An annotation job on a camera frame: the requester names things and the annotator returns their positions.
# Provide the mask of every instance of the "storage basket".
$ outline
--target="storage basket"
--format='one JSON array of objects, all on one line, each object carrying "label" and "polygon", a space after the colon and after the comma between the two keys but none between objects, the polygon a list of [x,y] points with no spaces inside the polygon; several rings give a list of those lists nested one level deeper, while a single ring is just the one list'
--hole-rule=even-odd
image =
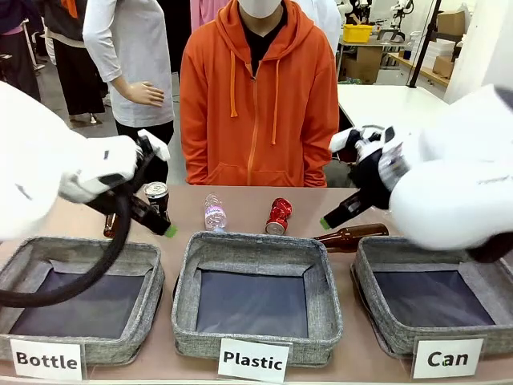
[{"label": "storage basket", "polygon": [[372,26],[344,25],[345,43],[367,43],[372,33]]},{"label": "storage basket", "polygon": [[324,366],[342,334],[326,249],[318,241],[195,234],[172,308],[176,348],[218,359],[222,338],[291,345],[289,366]]},{"label": "storage basket", "polygon": [[[0,271],[0,287],[17,292],[55,289],[86,273],[109,241],[36,237],[22,244]],[[125,245],[92,287],[53,306],[0,308],[0,359],[12,360],[10,339],[82,344],[88,365],[131,362],[160,300],[164,271],[152,245]]]},{"label": "storage basket", "polygon": [[481,335],[487,336],[484,354],[513,352],[513,273],[504,260],[481,264],[464,251],[368,237],[354,272],[389,354],[412,355],[417,337]]}]

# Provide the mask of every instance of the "person in orange hoodie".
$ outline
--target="person in orange hoodie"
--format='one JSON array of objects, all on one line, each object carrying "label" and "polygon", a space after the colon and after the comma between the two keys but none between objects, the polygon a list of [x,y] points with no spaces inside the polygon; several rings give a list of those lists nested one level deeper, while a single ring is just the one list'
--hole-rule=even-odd
[{"label": "person in orange hoodie", "polygon": [[232,0],[182,59],[189,184],[325,187],[338,130],[335,59],[291,0]]}]

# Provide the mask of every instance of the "yellow bin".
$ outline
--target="yellow bin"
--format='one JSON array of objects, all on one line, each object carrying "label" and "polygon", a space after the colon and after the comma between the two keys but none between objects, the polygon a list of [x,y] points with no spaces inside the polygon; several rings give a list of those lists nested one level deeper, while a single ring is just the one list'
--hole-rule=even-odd
[{"label": "yellow bin", "polygon": [[367,43],[372,33],[372,26],[344,25],[344,42],[346,43]]}]

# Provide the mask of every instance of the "hand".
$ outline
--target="hand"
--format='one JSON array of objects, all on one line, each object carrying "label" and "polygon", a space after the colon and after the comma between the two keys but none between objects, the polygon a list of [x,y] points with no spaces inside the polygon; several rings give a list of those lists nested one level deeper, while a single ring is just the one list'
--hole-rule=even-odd
[{"label": "hand", "polygon": [[150,82],[133,83],[128,87],[127,99],[137,104],[162,107],[164,91],[153,87]]}]

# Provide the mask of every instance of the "face mask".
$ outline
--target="face mask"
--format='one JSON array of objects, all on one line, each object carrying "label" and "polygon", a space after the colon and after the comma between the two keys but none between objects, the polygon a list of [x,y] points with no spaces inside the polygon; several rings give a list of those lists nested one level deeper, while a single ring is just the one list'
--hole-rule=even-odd
[{"label": "face mask", "polygon": [[239,4],[248,14],[254,18],[267,18],[280,5],[281,0],[239,0]]}]

